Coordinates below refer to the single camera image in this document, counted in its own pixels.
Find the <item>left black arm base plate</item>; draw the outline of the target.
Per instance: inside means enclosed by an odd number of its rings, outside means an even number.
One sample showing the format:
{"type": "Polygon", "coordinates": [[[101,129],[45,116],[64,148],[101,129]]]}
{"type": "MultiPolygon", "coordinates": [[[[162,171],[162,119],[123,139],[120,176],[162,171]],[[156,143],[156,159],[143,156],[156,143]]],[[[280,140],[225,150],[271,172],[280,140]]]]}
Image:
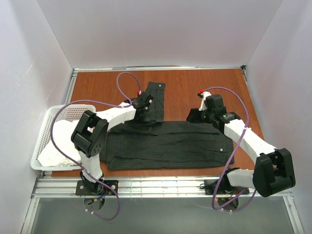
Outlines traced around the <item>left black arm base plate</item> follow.
{"type": "MultiPolygon", "coordinates": [[[[116,193],[118,193],[118,180],[104,180],[107,186],[111,187],[116,193]]],[[[114,193],[103,186],[102,184],[85,182],[79,180],[76,186],[75,195],[89,195],[89,196],[101,196],[101,195],[114,195],[114,193]]]]}

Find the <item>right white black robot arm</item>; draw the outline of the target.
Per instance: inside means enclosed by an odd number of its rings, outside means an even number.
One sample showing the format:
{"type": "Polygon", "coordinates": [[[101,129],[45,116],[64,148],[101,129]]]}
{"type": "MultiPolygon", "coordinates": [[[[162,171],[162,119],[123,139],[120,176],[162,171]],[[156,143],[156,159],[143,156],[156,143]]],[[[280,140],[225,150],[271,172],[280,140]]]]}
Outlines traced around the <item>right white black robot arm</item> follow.
{"type": "Polygon", "coordinates": [[[254,162],[253,170],[227,169],[221,179],[223,190],[236,187],[251,188],[262,197],[268,197],[295,186],[293,160],[290,151],[278,149],[260,138],[234,112],[213,113],[193,108],[187,116],[192,123],[209,123],[230,138],[254,162]]]}

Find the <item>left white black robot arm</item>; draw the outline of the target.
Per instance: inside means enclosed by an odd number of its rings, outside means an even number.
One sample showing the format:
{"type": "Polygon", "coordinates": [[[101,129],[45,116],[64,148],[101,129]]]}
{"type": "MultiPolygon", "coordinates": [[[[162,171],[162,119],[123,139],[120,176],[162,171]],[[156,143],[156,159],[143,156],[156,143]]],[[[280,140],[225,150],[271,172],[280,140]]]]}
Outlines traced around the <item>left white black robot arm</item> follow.
{"type": "Polygon", "coordinates": [[[132,104],[123,102],[98,114],[89,110],[83,113],[71,135],[71,141],[80,155],[84,180],[95,184],[103,178],[99,154],[104,149],[107,132],[119,124],[142,116],[152,103],[152,99],[136,99],[132,104]]]}

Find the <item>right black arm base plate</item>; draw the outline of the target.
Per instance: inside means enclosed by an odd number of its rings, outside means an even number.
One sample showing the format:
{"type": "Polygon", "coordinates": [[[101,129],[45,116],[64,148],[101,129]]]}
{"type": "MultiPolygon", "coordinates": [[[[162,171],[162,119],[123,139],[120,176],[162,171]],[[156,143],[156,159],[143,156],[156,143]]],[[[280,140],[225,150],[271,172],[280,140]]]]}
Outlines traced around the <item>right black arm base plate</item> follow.
{"type": "MultiPolygon", "coordinates": [[[[211,180],[206,179],[203,183],[200,184],[199,189],[204,190],[205,195],[213,195],[216,184],[218,180],[211,180]]],[[[242,187],[233,187],[228,182],[222,180],[216,194],[217,195],[237,195],[241,191],[243,191],[244,188],[242,187]]]]}

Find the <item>dark pinstriped long sleeve shirt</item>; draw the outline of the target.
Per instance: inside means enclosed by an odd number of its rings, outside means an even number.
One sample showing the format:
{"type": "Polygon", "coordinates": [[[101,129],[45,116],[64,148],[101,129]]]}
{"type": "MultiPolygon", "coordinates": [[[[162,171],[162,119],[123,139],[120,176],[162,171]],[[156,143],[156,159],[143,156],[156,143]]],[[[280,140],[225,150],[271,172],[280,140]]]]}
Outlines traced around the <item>dark pinstriped long sleeve shirt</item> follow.
{"type": "Polygon", "coordinates": [[[208,123],[164,121],[164,83],[149,82],[154,99],[141,120],[113,127],[100,154],[110,170],[188,169],[224,166],[233,142],[208,123]]]}

